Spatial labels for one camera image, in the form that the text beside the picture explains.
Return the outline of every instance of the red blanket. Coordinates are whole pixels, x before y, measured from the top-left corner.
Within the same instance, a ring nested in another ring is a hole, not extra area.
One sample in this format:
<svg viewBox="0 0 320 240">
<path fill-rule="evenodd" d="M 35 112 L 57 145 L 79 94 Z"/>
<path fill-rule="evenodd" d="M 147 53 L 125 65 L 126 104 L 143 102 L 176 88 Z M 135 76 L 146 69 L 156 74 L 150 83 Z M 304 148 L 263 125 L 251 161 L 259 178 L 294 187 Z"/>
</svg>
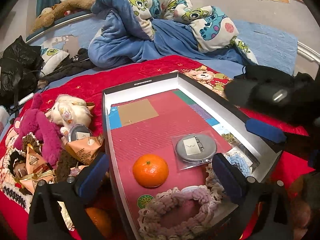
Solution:
<svg viewBox="0 0 320 240">
<path fill-rule="evenodd" d="M 109 72 L 100 72 L 94 75 L 76 77 L 58 88 L 43 92 L 44 103 L 41 110 L 46 111 L 51 108 L 59 94 L 69 94 L 83 98 L 86 102 L 94 102 L 96 106 L 92 113 L 94 117 L 90 129 L 94 135 L 98 135 L 102 132 L 101 92 L 103 89 L 150 76 L 169 73 L 173 70 L 196 69 L 201 67 L 201 65 L 201 63 L 188 58 L 168 56 L 157 60 L 124 66 Z M 31 100 L 25 104 L 20 115 L 23 115 L 30 105 Z M 292 127 L 278 120 L 245 109 L 242 109 L 242 111 L 250 117 L 260 119 L 279 127 L 284 131 L 306 134 L 302 127 Z M 5 150 L 4 140 L 2 140 L 0 143 L 0 158 L 4 155 Z M 272 179 L 280 179 L 284 182 L 285 186 L 288 187 L 298 176 L 310 171 L 312 171 L 312 169 L 308 168 L 306 161 L 284 152 L 272 174 Z M 114 229 L 120 226 L 121 222 L 119 221 L 119 217 L 114 208 L 115 204 L 110 191 L 100 192 L 94 206 L 108 210 L 111 217 L 114 219 Z M 17 237 L 19 239 L 27 239 L 28 214 L 14 201 L 9 200 L 3 193 L 0 193 L 0 212 L 3 214 Z M 250 234 L 251 228 L 252 226 L 249 225 L 243 238 Z M 114 230 L 114 232 L 112 238 L 125 239 L 123 230 Z M 73 232 L 72 235 L 75 238 L 80 239 L 76 232 Z"/>
</svg>

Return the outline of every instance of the white plush toy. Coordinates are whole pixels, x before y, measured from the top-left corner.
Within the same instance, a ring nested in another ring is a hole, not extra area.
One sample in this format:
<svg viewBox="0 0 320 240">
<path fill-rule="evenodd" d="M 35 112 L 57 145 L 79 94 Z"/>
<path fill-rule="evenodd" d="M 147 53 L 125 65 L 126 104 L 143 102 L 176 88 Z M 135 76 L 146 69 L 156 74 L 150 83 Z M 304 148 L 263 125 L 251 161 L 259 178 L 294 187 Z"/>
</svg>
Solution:
<svg viewBox="0 0 320 240">
<path fill-rule="evenodd" d="M 55 124 L 63 125 L 60 131 L 64 136 L 68 135 L 69 130 L 76 124 L 89 127 L 92 117 L 83 99 L 69 95 L 59 95 L 51 110 L 45 115 Z"/>
</svg>

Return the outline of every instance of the green sticker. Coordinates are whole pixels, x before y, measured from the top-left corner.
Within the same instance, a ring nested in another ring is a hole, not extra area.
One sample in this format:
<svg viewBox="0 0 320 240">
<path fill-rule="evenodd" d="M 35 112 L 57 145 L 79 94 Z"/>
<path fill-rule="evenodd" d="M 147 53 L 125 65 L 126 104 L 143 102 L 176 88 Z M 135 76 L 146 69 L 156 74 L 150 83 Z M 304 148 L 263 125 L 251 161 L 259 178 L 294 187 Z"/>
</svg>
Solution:
<svg viewBox="0 0 320 240">
<path fill-rule="evenodd" d="M 153 199 L 154 197 L 151 195 L 142 195 L 138 198 L 137 200 L 137 205 L 140 209 L 145 208 L 146 204 L 148 204 L 151 199 Z"/>
</svg>

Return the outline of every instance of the mandarin orange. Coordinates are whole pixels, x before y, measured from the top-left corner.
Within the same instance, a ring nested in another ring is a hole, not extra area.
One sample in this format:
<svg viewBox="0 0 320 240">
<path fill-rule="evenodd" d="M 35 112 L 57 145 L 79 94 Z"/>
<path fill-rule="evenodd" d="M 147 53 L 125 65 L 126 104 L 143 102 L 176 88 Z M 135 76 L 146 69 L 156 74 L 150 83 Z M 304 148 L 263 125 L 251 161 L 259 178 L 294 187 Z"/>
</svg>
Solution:
<svg viewBox="0 0 320 240">
<path fill-rule="evenodd" d="M 145 154 L 134 163 L 132 173 L 141 186 L 151 188 L 166 181 L 169 168 L 166 161 L 158 155 Z"/>
<path fill-rule="evenodd" d="M 105 238 L 109 238 L 112 234 L 112 225 L 108 213 L 102 209 L 94 207 L 86 208 L 85 211 L 100 233 Z"/>
</svg>

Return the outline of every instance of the plush bear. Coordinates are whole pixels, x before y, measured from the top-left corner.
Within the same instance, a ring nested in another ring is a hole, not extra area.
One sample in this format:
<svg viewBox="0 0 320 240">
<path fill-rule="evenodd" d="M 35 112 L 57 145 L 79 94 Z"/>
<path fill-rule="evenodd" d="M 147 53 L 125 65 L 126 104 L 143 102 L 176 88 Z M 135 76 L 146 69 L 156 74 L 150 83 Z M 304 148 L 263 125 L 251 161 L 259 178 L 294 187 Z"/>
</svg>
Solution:
<svg viewBox="0 0 320 240">
<path fill-rule="evenodd" d="M 42 96 L 36 93 L 33 96 L 31 107 L 24 113 L 17 128 L 19 133 L 14 142 L 14 147 L 22 150 L 22 139 L 32 133 L 37 140 L 43 141 L 42 157 L 51 165 L 55 165 L 61 152 L 60 128 L 50 122 L 45 114 L 39 110 L 42 104 Z"/>
<path fill-rule="evenodd" d="M 51 10 L 43 10 L 36 18 L 31 33 L 42 27 L 49 27 L 54 21 L 64 17 L 66 11 L 74 11 L 77 8 L 90 10 L 95 0 L 64 0 L 63 2 L 52 6 Z"/>
</svg>

